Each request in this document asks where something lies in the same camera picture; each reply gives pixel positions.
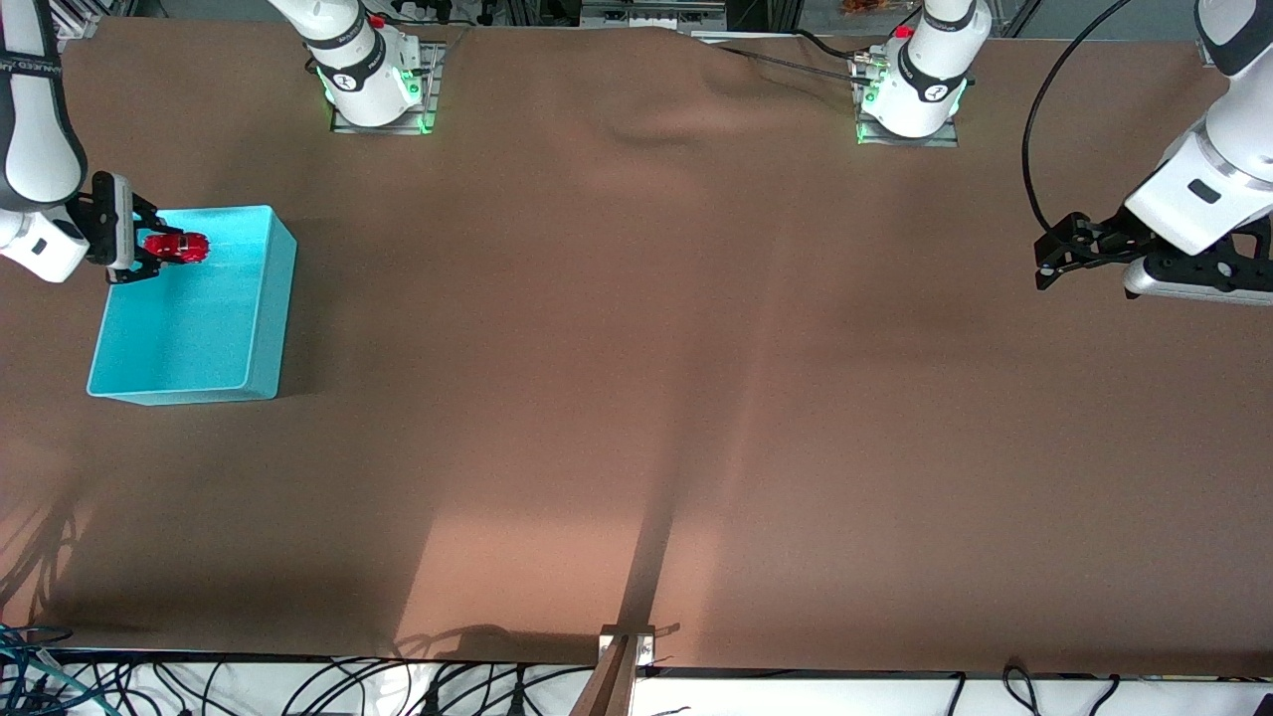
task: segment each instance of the brown cloth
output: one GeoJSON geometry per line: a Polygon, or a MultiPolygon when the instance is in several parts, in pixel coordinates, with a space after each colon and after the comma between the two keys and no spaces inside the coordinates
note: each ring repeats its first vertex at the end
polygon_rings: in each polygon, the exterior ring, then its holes
{"type": "MultiPolygon", "coordinates": [[[[284,24],[71,47],[94,168],[270,204],[300,248],[256,404],[88,397],[99,271],[0,265],[0,566],[46,557],[6,622],[587,661],[649,620],[671,665],[1270,673],[1273,313],[1128,302],[1118,269],[1034,289],[1018,141],[1059,45],[989,43],[950,150],[858,147],[843,83],[671,32],[448,37],[425,138],[328,134],[284,24]]],[[[1223,87],[1189,45],[1082,48],[1039,120],[1048,214],[1111,213],[1223,87]]]]}

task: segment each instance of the mounting plate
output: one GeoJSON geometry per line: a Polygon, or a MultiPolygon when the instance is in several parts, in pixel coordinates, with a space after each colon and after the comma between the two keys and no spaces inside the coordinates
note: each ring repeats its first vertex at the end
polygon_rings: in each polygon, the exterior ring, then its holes
{"type": "Polygon", "coordinates": [[[858,144],[887,144],[890,147],[937,147],[951,149],[959,147],[959,134],[955,131],[955,118],[947,117],[941,129],[936,132],[913,139],[896,135],[887,129],[875,116],[862,110],[868,93],[876,92],[889,69],[889,55],[886,46],[873,45],[858,57],[848,61],[849,74],[867,78],[869,85],[855,84],[853,87],[853,112],[858,125],[858,144]]]}
{"type": "Polygon", "coordinates": [[[406,90],[411,94],[419,93],[420,98],[415,104],[407,107],[406,112],[397,120],[378,127],[364,127],[346,120],[344,115],[332,106],[331,131],[336,134],[378,134],[378,135],[420,135],[432,134],[433,125],[438,117],[438,96],[442,93],[442,70],[446,64],[447,45],[444,42],[419,42],[419,76],[404,78],[406,90]]]}

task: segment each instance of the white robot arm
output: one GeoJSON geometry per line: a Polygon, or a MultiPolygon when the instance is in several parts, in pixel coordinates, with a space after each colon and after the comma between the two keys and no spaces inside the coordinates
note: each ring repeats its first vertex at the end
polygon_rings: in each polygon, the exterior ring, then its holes
{"type": "Polygon", "coordinates": [[[967,69],[990,36],[990,22],[985,0],[925,0],[914,34],[885,43],[892,71],[867,94],[862,111],[909,139],[939,130],[959,108],[967,69]]]}
{"type": "MultiPolygon", "coordinates": [[[[419,43],[372,27],[359,0],[270,3],[300,32],[350,122],[388,124],[419,102],[404,80],[419,68],[419,43]]],[[[150,278],[164,262],[201,260],[202,237],[164,226],[123,177],[97,172],[90,192],[80,192],[88,162],[66,112],[48,0],[0,0],[0,255],[55,283],[84,260],[106,266],[112,283],[150,278]],[[136,245],[139,228],[195,247],[151,254],[136,245]]]]}
{"type": "Polygon", "coordinates": [[[360,0],[270,0],[297,28],[318,76],[346,120],[387,125],[420,101],[404,75],[420,66],[420,43],[397,28],[373,27],[360,0]]]}
{"type": "Polygon", "coordinates": [[[1199,0],[1195,19],[1228,92],[1125,201],[1190,256],[1273,210],[1273,0],[1199,0]]]}
{"type": "Polygon", "coordinates": [[[66,116],[47,0],[4,0],[0,34],[0,254],[62,282],[89,250],[64,208],[88,164],[66,116]]]}
{"type": "Polygon", "coordinates": [[[1273,306],[1273,0],[1198,0],[1194,17],[1228,92],[1118,214],[1071,214],[1035,242],[1040,290],[1073,269],[1129,264],[1132,298],[1273,306]],[[1239,251],[1235,234],[1253,237],[1254,251],[1239,251]]]}

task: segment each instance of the cable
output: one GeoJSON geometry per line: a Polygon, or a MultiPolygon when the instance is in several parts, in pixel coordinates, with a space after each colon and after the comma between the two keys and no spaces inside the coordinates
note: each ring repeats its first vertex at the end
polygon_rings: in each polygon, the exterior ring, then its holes
{"type": "Polygon", "coordinates": [[[752,60],[760,60],[761,62],[771,62],[774,65],[782,65],[784,68],[791,68],[793,70],[801,70],[805,73],[811,73],[815,75],[822,75],[825,78],[840,79],[852,84],[871,84],[871,80],[864,76],[853,76],[844,73],[835,73],[831,70],[824,70],[821,68],[811,68],[808,65],[801,65],[799,62],[792,62],[791,60],[783,60],[779,57],[770,57],[769,55],[761,55],[759,52],[752,52],[750,50],[738,50],[737,47],[721,47],[726,52],[733,52],[735,55],[742,55],[743,57],[751,57],[752,60]]]}
{"type": "Polygon", "coordinates": [[[404,662],[402,668],[406,669],[406,697],[402,699],[402,708],[398,710],[397,716],[406,716],[406,707],[411,703],[411,687],[414,687],[414,679],[411,679],[411,664],[404,662]]]}
{"type": "Polygon", "coordinates": [[[173,688],[173,685],[169,684],[168,680],[163,678],[163,671],[159,670],[159,666],[160,666],[159,664],[150,665],[150,670],[155,673],[155,680],[163,684],[163,688],[168,689],[168,693],[177,697],[177,702],[181,703],[181,711],[182,713],[185,713],[186,711],[188,711],[188,708],[186,707],[186,697],[181,696],[181,692],[173,688]]]}
{"type": "Polygon", "coordinates": [[[831,47],[830,45],[822,42],[820,37],[817,37],[816,34],[813,34],[807,29],[796,28],[792,31],[792,34],[798,34],[799,37],[803,37],[805,39],[812,42],[819,50],[826,52],[833,57],[839,57],[841,60],[853,59],[853,51],[836,50],[835,47],[831,47]]]}
{"type": "MultiPolygon", "coordinates": [[[[354,677],[354,674],[351,671],[349,671],[348,669],[345,669],[344,664],[340,665],[340,670],[341,670],[341,673],[346,674],[351,679],[356,678],[356,677],[354,677]]],[[[359,716],[367,716],[367,684],[363,683],[363,679],[358,679],[358,693],[359,693],[360,698],[363,699],[362,706],[358,710],[358,713],[359,713],[359,716]]]]}
{"type": "Polygon", "coordinates": [[[1110,674],[1110,688],[1105,689],[1105,693],[1096,699],[1096,703],[1092,705],[1092,710],[1087,712],[1087,716],[1096,716],[1096,712],[1101,710],[1101,706],[1105,706],[1105,702],[1109,701],[1110,697],[1114,696],[1114,692],[1118,691],[1118,685],[1122,680],[1123,679],[1120,679],[1118,674],[1110,674]]]}
{"type": "MultiPolygon", "coordinates": [[[[192,696],[195,698],[204,698],[204,697],[199,696],[197,691],[187,687],[185,682],[182,682],[181,679],[178,679],[177,674],[173,674],[172,669],[169,669],[167,664],[155,662],[155,666],[158,666],[159,669],[163,669],[163,673],[168,674],[168,678],[172,679],[174,684],[177,684],[178,687],[181,687],[190,696],[192,696]]],[[[218,710],[220,710],[222,712],[224,712],[224,713],[227,713],[229,716],[238,716],[238,713],[234,713],[233,711],[230,711],[229,708],[225,708],[224,706],[222,706],[220,703],[213,701],[211,698],[206,698],[204,701],[204,703],[209,703],[211,706],[215,706],[218,710]]]]}
{"type": "MultiPolygon", "coordinates": [[[[98,666],[101,666],[101,664],[98,664],[98,662],[94,661],[93,662],[93,677],[97,679],[97,687],[104,689],[104,687],[102,687],[102,682],[104,679],[102,678],[102,673],[98,671],[98,666]]],[[[125,680],[125,675],[126,674],[123,671],[123,664],[116,665],[115,670],[111,671],[111,675],[115,678],[115,685],[117,687],[116,696],[120,697],[120,701],[115,702],[115,708],[118,710],[118,711],[123,711],[123,708],[125,708],[123,707],[123,702],[125,702],[123,689],[126,689],[129,687],[127,682],[125,680]]],[[[137,712],[134,711],[131,708],[131,706],[129,707],[127,711],[129,711],[129,716],[137,716],[137,712]]]]}
{"type": "MultiPolygon", "coordinates": [[[[354,674],[353,675],[354,683],[360,683],[363,679],[374,677],[383,671],[388,671],[390,669],[397,669],[401,664],[402,662],[396,659],[379,660],[374,664],[365,666],[362,671],[354,674]]],[[[318,697],[320,699],[322,699],[322,702],[318,701],[312,702],[309,707],[304,708],[300,713],[303,716],[316,716],[318,713],[325,712],[337,698],[340,698],[340,694],[348,692],[351,687],[353,683],[350,682],[345,682],[344,685],[337,683],[336,685],[331,687],[330,689],[323,692],[322,696],[318,697]]]]}
{"type": "MultiPolygon", "coordinates": [[[[910,10],[910,14],[908,14],[905,18],[903,18],[900,23],[892,25],[892,31],[889,34],[891,36],[891,34],[896,33],[899,28],[901,28],[903,25],[905,25],[910,20],[915,19],[915,15],[918,15],[919,11],[923,10],[923,9],[924,9],[924,4],[923,3],[915,3],[915,8],[913,10],[910,10]]],[[[812,42],[822,52],[826,52],[827,55],[830,55],[833,57],[839,57],[841,60],[852,60],[855,54],[858,54],[858,52],[866,52],[867,50],[871,50],[869,46],[861,47],[858,50],[848,50],[848,51],[847,50],[836,50],[835,47],[831,47],[826,42],[822,42],[821,37],[813,34],[812,32],[808,32],[807,29],[802,29],[802,28],[796,28],[796,29],[791,31],[791,33],[792,34],[797,34],[799,37],[803,37],[805,39],[812,42]]]]}
{"type": "Polygon", "coordinates": [[[123,689],[123,693],[125,694],[132,694],[132,696],[140,698],[141,701],[146,702],[146,706],[149,706],[151,710],[154,710],[155,716],[163,716],[163,711],[159,708],[159,705],[149,694],[141,693],[141,692],[139,692],[136,689],[123,689]]]}
{"type": "Polygon", "coordinates": [[[404,716],[411,716],[411,712],[415,711],[418,707],[420,708],[421,715],[437,716],[438,713],[442,712],[442,708],[438,706],[438,699],[439,699],[438,692],[442,691],[442,687],[447,685],[447,682],[454,679],[460,674],[476,669],[476,666],[472,664],[463,664],[451,674],[443,675],[443,671],[447,670],[447,666],[453,666],[453,664],[449,662],[443,664],[442,666],[438,668],[437,671],[433,673],[433,677],[429,678],[429,685],[424,689],[424,696],[421,696],[419,701],[412,703],[410,708],[404,711],[404,716]]]}
{"type": "MultiPolygon", "coordinates": [[[[559,678],[559,677],[564,677],[564,675],[566,675],[566,674],[577,674],[577,673],[579,673],[579,671],[592,671],[592,670],[593,670],[593,668],[592,668],[592,666],[572,666],[572,668],[569,668],[569,669],[561,669],[560,671],[554,671],[554,673],[551,673],[551,674],[547,674],[547,675],[545,675],[545,677],[538,677],[538,678],[536,678],[536,679],[531,679],[531,680],[526,682],[526,684],[524,684],[524,688],[527,688],[527,689],[528,689],[528,688],[531,688],[531,687],[533,687],[533,685],[536,685],[536,684],[541,684],[541,683],[544,683],[544,682],[550,682],[550,680],[552,680],[552,679],[556,679],[556,678],[559,678]]],[[[486,705],[486,706],[485,706],[484,708],[481,708],[481,710],[479,710],[479,711],[474,711],[474,712],[472,712],[472,716],[481,716],[481,715],[482,715],[482,713],[485,713],[486,711],[489,711],[489,710],[494,708],[495,706],[498,706],[498,705],[499,705],[499,702],[502,702],[502,701],[505,701],[505,699],[509,699],[509,698],[513,698],[513,694],[514,694],[514,693],[517,693],[517,692],[516,692],[516,691],[510,691],[510,692],[505,693],[504,696],[502,696],[502,697],[499,697],[499,698],[496,698],[496,699],[493,699],[493,701],[491,701],[490,703],[488,703],[488,705],[486,705]]]]}
{"type": "Polygon", "coordinates": [[[504,671],[503,674],[500,674],[500,675],[498,675],[498,677],[496,677],[496,675],[495,675],[495,665],[494,665],[494,664],[491,664],[491,665],[490,665],[490,675],[489,675],[489,677],[486,677],[486,680],[485,680],[485,682],[482,682],[482,683],[479,683],[479,684],[477,684],[476,687],[471,687],[471,688],[468,688],[468,689],[466,689],[466,691],[461,692],[461,693],[460,693],[460,696],[457,696],[457,697],[452,698],[451,701],[448,701],[448,702],[447,702],[447,705],[446,705],[446,706],[443,706],[440,711],[442,711],[443,713],[446,713],[447,711],[451,711],[452,708],[454,708],[454,706],[456,706],[457,703],[460,703],[461,701],[463,701],[463,699],[468,698],[470,696],[472,696],[472,694],[477,693],[479,691],[481,691],[482,688],[485,688],[485,689],[486,689],[486,696],[485,696],[485,697],[482,697],[482,699],[481,699],[481,706],[479,706],[479,707],[477,707],[477,708],[479,708],[479,711],[480,711],[480,710],[485,708],[488,703],[490,703],[490,688],[491,688],[491,685],[493,685],[493,684],[494,684],[495,682],[502,682],[502,680],[504,680],[504,679],[507,679],[508,677],[512,677],[512,675],[514,675],[514,674],[517,674],[517,670],[516,670],[516,669],[514,669],[514,670],[512,670],[512,671],[504,671]]]}
{"type": "Polygon", "coordinates": [[[390,15],[388,13],[372,13],[372,15],[376,15],[377,18],[384,20],[384,24],[387,24],[387,25],[443,25],[443,27],[446,27],[446,25],[472,25],[472,27],[477,27],[477,23],[475,23],[472,20],[466,20],[466,19],[462,19],[462,18],[458,19],[458,20],[442,22],[442,20],[404,20],[401,18],[395,18],[395,17],[390,15]]]}
{"type": "Polygon", "coordinates": [[[1035,96],[1034,104],[1030,106],[1030,113],[1026,116],[1025,131],[1021,132],[1021,181],[1025,183],[1026,199],[1030,200],[1030,210],[1034,211],[1035,220],[1039,222],[1040,227],[1043,227],[1044,233],[1051,234],[1057,242],[1085,259],[1109,259],[1109,256],[1094,254],[1086,247],[1078,246],[1066,237],[1053,234],[1051,224],[1048,223],[1048,219],[1043,215],[1043,209],[1039,206],[1039,197],[1035,194],[1034,187],[1034,177],[1030,173],[1030,138],[1034,134],[1034,122],[1039,115],[1039,107],[1043,104],[1043,98],[1048,94],[1048,89],[1051,88],[1051,83],[1057,79],[1057,74],[1060,73],[1060,68],[1064,66],[1066,61],[1069,60],[1069,56],[1074,54],[1074,50],[1077,50],[1078,46],[1087,39],[1088,34],[1100,27],[1101,23],[1108,20],[1110,15],[1122,10],[1123,6],[1130,1],[1132,0],[1118,0],[1106,8],[1104,13],[1097,15],[1096,19],[1083,28],[1083,31],[1074,37],[1069,46],[1066,47],[1066,50],[1060,54],[1060,57],[1058,57],[1057,62],[1051,66],[1046,79],[1043,80],[1043,85],[1039,87],[1039,94],[1035,96]]]}
{"type": "Polygon", "coordinates": [[[80,699],[78,703],[76,703],[76,699],[71,699],[71,701],[69,701],[66,703],[59,703],[55,707],[50,707],[50,708],[46,708],[46,710],[41,710],[41,711],[36,711],[36,712],[28,713],[27,716],[38,716],[38,715],[43,715],[43,713],[64,713],[67,708],[73,708],[73,703],[75,703],[75,706],[78,706],[79,703],[83,703],[85,701],[92,701],[93,703],[97,703],[97,706],[102,711],[104,711],[107,713],[107,716],[123,716],[122,713],[120,713],[120,711],[117,708],[115,708],[113,706],[111,706],[109,703],[107,703],[106,699],[102,698],[102,696],[97,691],[89,688],[88,685],[84,684],[84,682],[80,682],[75,677],[71,677],[70,674],[66,674],[65,671],[60,671],[57,669],[53,669],[52,666],[45,664],[43,661],[39,661],[38,659],[34,660],[34,661],[29,661],[27,664],[27,666],[32,668],[32,669],[34,669],[37,671],[42,671],[42,673],[45,673],[45,674],[47,674],[47,675],[50,675],[50,677],[52,677],[55,679],[59,679],[59,680],[66,683],[71,688],[78,689],[80,692],[81,697],[85,697],[85,698],[80,699]]]}
{"type": "Polygon", "coordinates": [[[211,696],[213,693],[213,679],[216,678],[216,671],[219,671],[220,668],[224,665],[225,665],[225,657],[223,656],[222,660],[218,661],[215,666],[213,666],[211,673],[207,674],[207,680],[204,682],[204,705],[199,707],[200,716],[207,716],[207,702],[209,702],[207,697],[211,696]]]}
{"type": "Polygon", "coordinates": [[[1039,697],[1035,696],[1034,682],[1030,679],[1030,673],[1029,671],[1026,671],[1021,666],[1016,666],[1016,665],[1012,665],[1012,664],[1004,666],[1003,668],[1003,688],[1008,691],[1008,696],[1011,696],[1013,701],[1016,701],[1017,703],[1020,703],[1021,706],[1026,707],[1026,710],[1030,711],[1030,716],[1040,716],[1040,713],[1039,713],[1039,697]],[[1008,679],[1012,678],[1013,673],[1021,674],[1021,678],[1025,679],[1025,682],[1026,682],[1026,693],[1030,697],[1029,701],[1025,699],[1025,698],[1022,698],[1016,691],[1012,689],[1012,684],[1008,682],[1008,679]]]}
{"type": "Polygon", "coordinates": [[[486,705],[490,703],[490,687],[494,685],[494,683],[495,683],[495,665],[491,664],[490,671],[486,673],[486,693],[481,694],[481,706],[479,706],[477,708],[486,708],[486,705]]]}
{"type": "Polygon", "coordinates": [[[959,697],[964,693],[964,684],[967,683],[967,674],[960,671],[959,683],[955,684],[955,693],[951,694],[951,705],[946,707],[946,716],[955,716],[955,707],[959,706],[959,697]]]}
{"type": "Polygon", "coordinates": [[[331,671],[332,669],[340,669],[341,664],[355,664],[358,661],[362,661],[362,660],[360,659],[350,659],[348,661],[341,662],[341,661],[337,661],[337,660],[332,659],[331,664],[327,664],[326,666],[323,666],[322,669],[318,669],[313,674],[309,674],[309,678],[307,678],[306,680],[300,682],[300,685],[297,687],[297,691],[292,692],[292,697],[288,698],[288,702],[283,705],[283,713],[281,713],[281,716],[289,716],[289,713],[292,713],[292,706],[295,705],[295,702],[297,702],[298,698],[300,698],[300,694],[306,693],[306,689],[309,688],[311,684],[313,684],[314,682],[318,680],[318,677],[322,677],[327,671],[331,671]]]}
{"type": "Polygon", "coordinates": [[[903,18],[900,23],[892,25],[892,32],[897,32],[897,28],[900,28],[900,27],[905,25],[906,23],[909,23],[910,20],[915,19],[915,15],[918,15],[919,11],[923,10],[923,9],[924,9],[924,4],[923,3],[915,3],[915,9],[913,9],[909,15],[906,15],[905,18],[903,18]]]}

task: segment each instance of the plastic bin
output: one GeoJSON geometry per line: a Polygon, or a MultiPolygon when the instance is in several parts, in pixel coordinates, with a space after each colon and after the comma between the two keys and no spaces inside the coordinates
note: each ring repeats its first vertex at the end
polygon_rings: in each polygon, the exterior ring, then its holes
{"type": "Polygon", "coordinates": [[[207,236],[207,260],[112,285],[88,394],[139,405],[279,392],[297,240],[269,206],[159,211],[207,236]]]}

